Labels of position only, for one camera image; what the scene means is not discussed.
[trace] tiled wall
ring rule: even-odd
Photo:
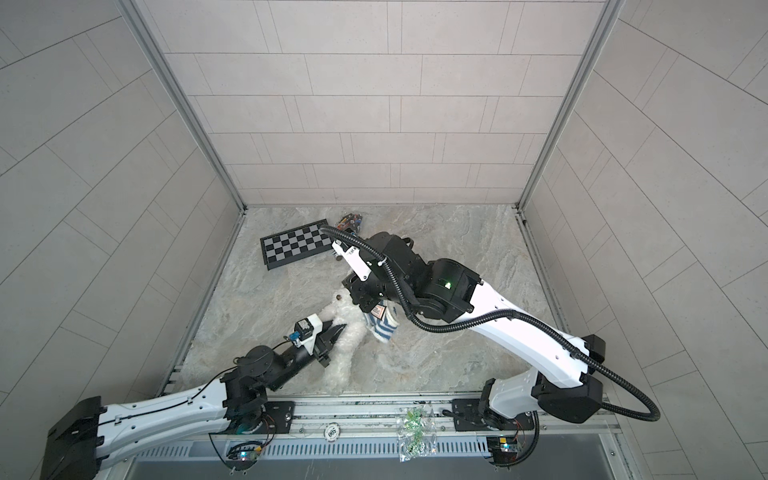
[[[0,477],[154,396],[237,215],[111,0],[0,2]]]
[[[516,202],[603,6],[137,3],[248,204]]]
[[[525,211],[569,326],[664,413],[628,423],[648,478],[768,474],[767,31],[628,0]]]

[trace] black and white robotic arm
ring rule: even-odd
[[[424,262],[409,238],[381,232],[362,240],[321,228],[336,239],[334,249],[352,267],[342,283],[363,312],[382,298],[393,300],[427,332],[473,329],[532,365],[510,379],[487,381],[475,412],[483,425],[507,429],[521,413],[533,412],[537,419],[539,409],[573,423],[584,422],[600,408],[640,420],[659,419],[658,408],[645,394],[602,366],[605,343],[599,337],[553,329],[454,260]],[[445,324],[428,323],[417,313]],[[327,366],[344,327],[310,315],[296,323],[283,353],[257,346],[205,386],[121,405],[103,406],[101,397],[85,399],[49,431],[41,478],[93,478],[124,458],[191,435],[270,432],[266,389],[279,389],[315,359]],[[637,397],[649,413],[603,402],[595,371]],[[255,462],[250,460],[244,468]]]

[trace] gray stone surface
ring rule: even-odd
[[[426,261],[448,257],[464,263],[513,303],[553,323],[509,205],[255,208],[248,211],[184,361],[184,388],[206,382],[254,346],[276,345],[297,320],[330,303],[349,272],[346,262],[325,252],[267,271],[259,239],[322,218],[333,224],[350,211],[363,215],[361,236],[385,230],[411,237],[414,251]],[[366,335],[346,392],[479,390],[487,379],[527,368],[478,333],[427,333],[405,321],[389,344]],[[327,393],[322,374],[319,363],[310,364],[280,393]]]

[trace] clear plastic packaging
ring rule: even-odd
[[[403,409],[403,414],[397,419],[397,446],[401,462],[435,454],[437,427],[431,405]]]

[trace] folding chess box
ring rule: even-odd
[[[267,270],[331,250],[331,239],[320,233],[319,226],[328,220],[318,220],[298,228],[275,233],[261,239],[261,253]]]

